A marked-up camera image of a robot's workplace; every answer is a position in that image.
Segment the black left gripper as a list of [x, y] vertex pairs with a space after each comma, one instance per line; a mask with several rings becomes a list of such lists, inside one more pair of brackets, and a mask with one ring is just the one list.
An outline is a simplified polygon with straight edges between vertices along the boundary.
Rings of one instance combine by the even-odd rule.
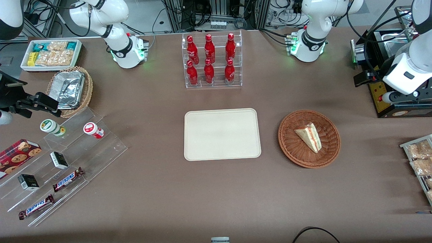
[[394, 59], [395, 56], [391, 56], [385, 60], [383, 56], [373, 56], [371, 58], [371, 70], [363, 70], [354, 76], [355, 87], [382, 81], [382, 78], [389, 72]]

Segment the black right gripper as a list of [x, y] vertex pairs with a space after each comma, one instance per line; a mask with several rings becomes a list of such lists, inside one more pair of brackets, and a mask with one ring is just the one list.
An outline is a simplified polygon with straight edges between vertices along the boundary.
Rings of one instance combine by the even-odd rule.
[[[31, 95], [24, 91], [23, 86], [27, 82], [18, 80], [3, 71], [0, 71], [0, 108], [2, 111], [18, 114], [26, 118], [31, 118], [32, 112], [28, 106], [31, 105], [31, 100], [28, 98]], [[58, 101], [49, 97], [45, 93], [37, 92], [33, 96], [33, 107], [36, 111], [48, 112], [55, 117], [61, 117], [62, 112], [58, 109]]]

